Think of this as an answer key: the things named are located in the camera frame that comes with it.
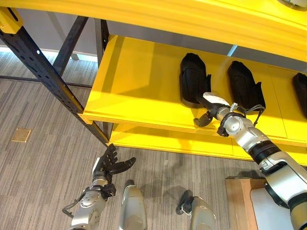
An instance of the gray carpet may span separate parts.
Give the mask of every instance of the gray carpet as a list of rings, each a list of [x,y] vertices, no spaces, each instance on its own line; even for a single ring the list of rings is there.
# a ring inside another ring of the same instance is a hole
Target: gray carpet
[[[54,56],[46,57],[51,64],[55,60]],[[70,59],[62,78],[65,82],[93,85],[97,71],[97,62]],[[0,75],[36,79],[15,54],[8,52],[0,52]]]
[[[85,105],[90,90],[71,89]],[[17,127],[32,129],[27,143],[11,142]],[[71,219],[61,209],[91,183],[105,147],[38,82],[0,80],[0,133],[0,229],[67,229]],[[135,165],[113,176],[118,191],[107,202],[100,230],[117,229],[127,179],[141,188],[149,230],[188,229],[189,217],[175,213],[186,189],[212,205],[219,230],[229,230],[224,179],[257,177],[250,161],[118,148],[120,160],[132,156]]]

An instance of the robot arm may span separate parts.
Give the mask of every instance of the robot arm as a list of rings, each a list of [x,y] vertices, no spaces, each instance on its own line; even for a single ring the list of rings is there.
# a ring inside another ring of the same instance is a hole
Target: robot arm
[[[307,230],[307,171],[286,152],[255,128],[238,108],[211,93],[204,93],[199,102],[208,109],[208,121],[215,117],[221,122],[217,133],[233,136],[259,165],[266,176],[265,188],[276,204],[290,209],[294,230]]]
[[[87,187],[77,200],[63,208],[63,212],[72,218],[69,230],[98,230],[102,211],[109,197],[115,196],[116,188],[112,184],[112,175],[124,172],[132,167],[136,159],[118,162],[116,149],[109,145],[104,155],[97,158],[93,167],[93,183]],[[73,216],[68,209],[78,204]]]

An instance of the cable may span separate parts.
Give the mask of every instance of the cable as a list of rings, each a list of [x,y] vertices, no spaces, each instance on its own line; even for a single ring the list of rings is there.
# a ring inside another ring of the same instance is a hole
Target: cable
[[[255,111],[255,110],[257,110],[257,109],[259,109],[259,112],[258,112],[258,116],[257,116],[257,118],[256,118],[256,120],[255,120],[255,122],[254,122],[254,124],[253,124],[254,127],[255,127],[256,124],[258,123],[259,117],[260,117],[261,114],[264,112],[265,107],[263,107],[261,104],[257,104],[257,105],[255,105],[254,107],[252,107],[252,108],[250,108],[250,109],[245,109],[245,108],[243,108],[243,107],[238,107],[238,108],[237,108],[237,110],[240,111],[240,112],[242,112],[242,113],[244,114],[245,117],[246,117],[246,114],[248,114],[248,113],[250,113],[250,112],[252,112],[252,111]]]
[[[67,211],[68,209],[71,209],[72,207],[74,207],[85,195],[86,192],[88,192],[89,190],[89,187],[87,187],[86,189],[84,189],[84,191],[81,193],[81,195],[78,197],[78,199],[74,199],[73,202],[67,206],[65,206],[63,209],[62,209],[62,212],[69,216],[70,218],[73,218],[73,214],[72,212],[69,212]]]

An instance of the wooden edge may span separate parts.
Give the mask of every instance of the wooden edge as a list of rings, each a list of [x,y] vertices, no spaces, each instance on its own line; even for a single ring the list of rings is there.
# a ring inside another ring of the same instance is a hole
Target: wooden edge
[[[264,179],[226,179],[231,230],[258,230],[250,191],[264,187]]]

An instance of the yellow shelf board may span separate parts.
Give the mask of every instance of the yellow shelf board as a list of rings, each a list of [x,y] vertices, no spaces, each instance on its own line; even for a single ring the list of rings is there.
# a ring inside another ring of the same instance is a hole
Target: yellow shelf board
[[[293,140],[307,140],[307,119],[303,115],[298,98],[293,89],[293,71],[277,67],[269,67],[283,124],[288,138]]]
[[[126,124],[114,124],[110,143],[117,146],[203,156],[252,160],[231,138],[182,133]],[[299,164],[307,165],[306,147],[278,145]]]
[[[87,122],[108,121],[217,136],[219,121],[214,120],[205,128],[195,127],[193,119],[206,110],[188,108],[180,101],[180,62],[188,52],[201,57],[207,74],[212,74],[212,90],[229,103],[233,100],[226,71],[233,60],[242,61],[253,73],[255,82],[262,82],[267,109],[257,127],[281,144],[306,143],[306,139],[287,138],[268,65],[117,35],[108,43],[80,116]]]
[[[307,13],[278,0],[0,0],[236,44],[306,61]]]

